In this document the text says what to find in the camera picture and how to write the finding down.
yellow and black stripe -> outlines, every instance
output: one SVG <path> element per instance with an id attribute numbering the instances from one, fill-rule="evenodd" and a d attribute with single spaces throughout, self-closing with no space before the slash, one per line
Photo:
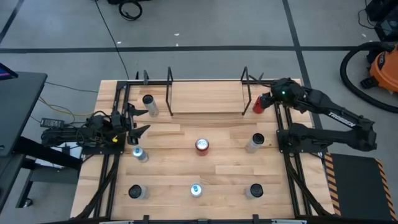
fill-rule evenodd
<path id="1" fill-rule="evenodd" d="M 328 178 L 331 202 L 333 203 L 333 208 L 335 209 L 335 213 L 341 216 L 340 204 L 338 203 L 335 168 L 333 167 L 333 159 L 331 158 L 330 153 L 325 154 L 325 167 L 326 167 L 326 176 Z"/>
<path id="2" fill-rule="evenodd" d="M 391 194 L 390 190 L 388 189 L 388 184 L 387 184 L 387 178 L 386 178 L 386 173 L 384 172 L 383 165 L 381 164 L 381 161 L 379 159 L 375 159 L 380 170 L 380 175 L 381 175 L 381 182 L 383 183 L 384 191 L 386 193 L 386 198 L 387 198 L 387 203 L 388 207 L 390 208 L 390 214 L 391 218 L 393 221 L 397 221 L 397 216 L 394 211 L 394 207 L 392 206 L 392 199 L 391 199 Z"/>

red can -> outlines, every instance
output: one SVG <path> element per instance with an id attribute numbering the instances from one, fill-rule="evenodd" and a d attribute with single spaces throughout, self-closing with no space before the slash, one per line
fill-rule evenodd
<path id="1" fill-rule="evenodd" d="M 207 139 L 198 139 L 195 143 L 195 147 L 199 156 L 205 156 L 209 152 L 209 141 L 207 141 Z"/>
<path id="2" fill-rule="evenodd" d="M 262 98 L 262 95 L 259 95 L 259 97 L 257 97 L 257 100 L 253 106 L 253 112 L 255 112 L 256 114 L 261 114 L 265 110 L 265 109 L 261 108 L 261 100 L 262 100 L 261 98 Z"/>

gray floor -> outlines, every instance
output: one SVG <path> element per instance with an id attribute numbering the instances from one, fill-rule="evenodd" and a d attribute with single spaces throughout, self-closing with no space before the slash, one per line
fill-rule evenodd
<path id="1" fill-rule="evenodd" d="M 292 36 L 280 0 L 152 0 L 143 2 L 143 16 L 128 22 L 116 6 L 99 0 L 110 31 L 119 47 L 183 46 L 293 46 Z M 373 30 L 357 23 L 363 0 L 288 0 L 301 46 L 355 46 L 378 41 Z M 0 0 L 0 29 L 6 24 L 17 0 Z M 24 0 L 13 20 L 1 49 L 66 49 L 113 47 L 95 3 L 90 0 Z M 380 158 L 384 163 L 392 198 L 398 210 L 398 152 L 395 146 L 395 114 L 369 106 L 350 93 L 341 83 L 340 62 L 346 52 L 303 52 L 313 88 L 324 91 L 336 103 L 376 122 L 378 149 L 369 153 L 334 144 L 331 152 Z M 151 78 L 165 78 L 171 66 L 174 78 L 237 78 L 244 66 L 267 78 L 301 78 L 299 61 L 293 50 L 204 50 L 173 52 L 123 52 L 130 77 L 146 69 Z M 13 70 L 44 72 L 49 82 L 75 88 L 97 90 L 101 80 L 125 79 L 117 53 L 40 53 L 0 54 L 0 62 Z M 352 81 L 366 76 L 364 55 L 349 65 Z M 387 91 L 370 94 L 396 105 L 396 96 Z M 93 111 L 96 94 L 80 93 L 46 85 L 42 96 L 74 113 Z M 71 117 L 37 103 L 33 117 L 40 119 Z M 321 116 L 325 129 L 343 129 L 342 125 Z M 23 135 L 38 141 L 42 129 L 29 120 Z M 21 183 L 27 175 L 21 171 L 11 196 L 0 214 L 0 223 L 39 223 L 68 218 L 75 192 L 74 185 L 35 184 L 29 195 L 35 205 L 15 209 Z"/>

can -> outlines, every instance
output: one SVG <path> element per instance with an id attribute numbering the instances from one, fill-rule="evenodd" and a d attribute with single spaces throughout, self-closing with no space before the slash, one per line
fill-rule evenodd
<path id="1" fill-rule="evenodd" d="M 134 184 L 129 189 L 129 196 L 133 199 L 145 199 L 147 198 L 148 189 L 145 186 Z"/>
<path id="2" fill-rule="evenodd" d="M 253 137 L 244 147 L 247 153 L 255 153 L 264 143 L 264 136 L 260 133 L 253 134 Z"/>
<path id="3" fill-rule="evenodd" d="M 248 199 L 259 198 L 263 193 L 262 187 L 259 184 L 252 184 L 252 186 L 244 190 L 244 194 Z"/>
<path id="4" fill-rule="evenodd" d="M 140 162 L 146 162 L 149 159 L 148 154 L 139 146 L 135 146 L 132 149 L 131 154 L 138 159 Z"/>
<path id="5" fill-rule="evenodd" d="M 198 139 L 195 143 L 197 148 L 197 154 L 199 156 L 205 156 L 209 152 L 209 141 L 207 139 Z"/>
<path id="6" fill-rule="evenodd" d="M 265 110 L 265 108 L 261 108 L 261 100 L 262 95 L 259 95 L 259 97 L 257 97 L 256 99 L 256 102 L 254 103 L 253 112 L 255 112 L 256 114 L 261 114 Z"/>
<path id="7" fill-rule="evenodd" d="M 193 184 L 191 186 L 191 194 L 194 197 L 200 197 L 201 196 L 201 187 L 199 184 Z"/>
<path id="8" fill-rule="evenodd" d="M 142 97 L 142 102 L 144 103 L 145 108 L 148 110 L 149 116 L 154 118 L 159 115 L 159 109 L 157 109 L 155 99 L 152 95 L 145 95 Z"/>

wooden table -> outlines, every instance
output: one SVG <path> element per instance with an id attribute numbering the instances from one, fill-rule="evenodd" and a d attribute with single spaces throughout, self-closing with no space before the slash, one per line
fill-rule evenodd
<path id="1" fill-rule="evenodd" d="M 101 82 L 95 110 L 111 112 L 116 82 Z M 247 103 L 247 88 L 242 87 Z M 138 126 L 151 125 L 140 140 L 149 161 L 138 162 L 131 156 L 132 146 L 126 145 L 119 163 L 112 219 L 142 220 L 143 215 L 150 215 L 151 220 L 251 219 L 253 214 L 260 218 L 293 218 L 284 159 L 275 135 L 274 108 L 271 106 L 263 114 L 252 112 L 257 96 L 268 91 L 266 87 L 251 85 L 252 102 L 244 116 L 241 113 L 174 113 L 171 117 L 165 103 L 165 86 L 131 87 L 130 103 L 144 109 L 142 97 L 151 94 L 160 113 L 156 118 L 148 114 L 134 117 Z M 309 113 L 300 114 L 295 110 L 291 113 L 293 122 L 312 126 Z M 266 141 L 255 154 L 247 154 L 244 145 L 256 132 L 262 133 Z M 205 157 L 196 155 L 198 138 L 207 138 L 210 142 L 210 151 Z M 307 187 L 323 207 L 333 213 L 321 160 L 309 154 L 301 154 L 301 158 Z M 103 156 L 93 156 L 83 164 L 71 217 L 79 214 L 96 192 L 102 161 Z M 253 183 L 262 185 L 264 195 L 248 200 L 243 192 Z M 134 184 L 148 186 L 147 200 L 128 196 L 127 191 Z M 203 187 L 201 197 L 190 195 L 192 184 Z M 297 186 L 296 190 L 304 214 Z M 101 215 L 104 215 L 107 195 L 105 192 Z"/>

